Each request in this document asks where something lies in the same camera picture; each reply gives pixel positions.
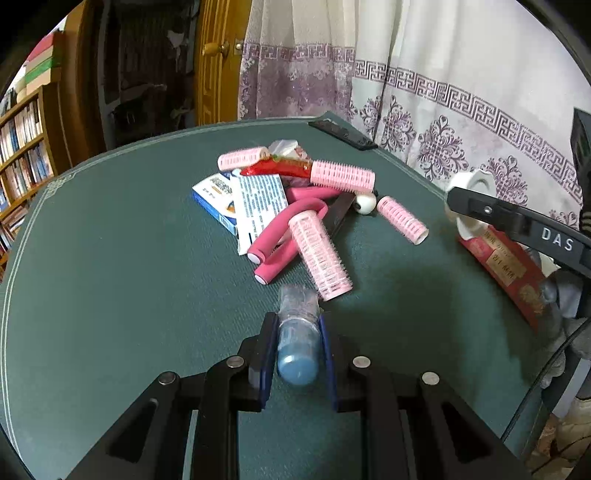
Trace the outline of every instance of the wooden door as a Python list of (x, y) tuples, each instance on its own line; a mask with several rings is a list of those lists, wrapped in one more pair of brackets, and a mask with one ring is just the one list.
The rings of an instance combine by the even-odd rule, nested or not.
[(197, 124), (238, 117), (242, 43), (251, 0), (205, 0), (194, 53)]

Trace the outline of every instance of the blue bottle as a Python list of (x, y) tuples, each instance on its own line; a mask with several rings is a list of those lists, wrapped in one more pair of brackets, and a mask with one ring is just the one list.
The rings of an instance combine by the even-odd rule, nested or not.
[(286, 285), (280, 291), (277, 371), (292, 385), (309, 385), (318, 374), (322, 338), (314, 290)]

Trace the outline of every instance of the white curtain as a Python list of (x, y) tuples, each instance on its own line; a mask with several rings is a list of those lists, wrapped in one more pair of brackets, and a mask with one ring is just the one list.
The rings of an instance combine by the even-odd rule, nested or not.
[(239, 118), (330, 109), (442, 187), (484, 168), (499, 197), (577, 226), (570, 129), (591, 87), (517, 1), (254, 0), (246, 46)]

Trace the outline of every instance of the green table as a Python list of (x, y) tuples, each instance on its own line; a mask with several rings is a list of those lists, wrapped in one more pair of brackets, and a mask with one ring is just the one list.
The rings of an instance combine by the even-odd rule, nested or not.
[[(497, 433), (535, 375), (534, 336), (456, 241), (443, 195), (383, 150), (358, 152), (305, 119), (219, 124), (108, 152), (50, 183), (21, 229), (0, 290), (0, 419), (39, 480), (65, 477), (162, 371), (205, 371), (257, 333), (300, 262), (270, 286), (191, 198), (219, 154), (296, 138), (313, 158), (376, 172), (429, 228), (420, 246), (386, 220), (351, 216), (335, 239), (354, 284), (327, 304), (342, 333), (393, 371), (436, 371)], [(510, 446), (540, 415), (532, 402)], [(326, 386), (275, 379), (267, 409), (239, 417), (242, 478), (356, 479), (357, 414)]]

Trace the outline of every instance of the light pink hair roller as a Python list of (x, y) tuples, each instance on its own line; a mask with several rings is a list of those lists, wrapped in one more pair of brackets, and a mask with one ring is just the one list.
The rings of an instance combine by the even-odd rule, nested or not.
[(378, 212), (415, 245), (425, 240), (429, 234), (427, 227), (392, 197), (384, 197), (378, 202)]
[(265, 147), (247, 148), (224, 153), (217, 158), (217, 167), (220, 171), (232, 171), (234, 168), (247, 168), (263, 158), (268, 158), (271, 153)]
[(291, 218), (289, 225), (291, 237), (320, 296), (326, 301), (351, 290), (353, 284), (316, 212), (299, 213)]
[(375, 173), (367, 168), (316, 160), (312, 163), (310, 181), (315, 185), (333, 187), (343, 192), (371, 193)]

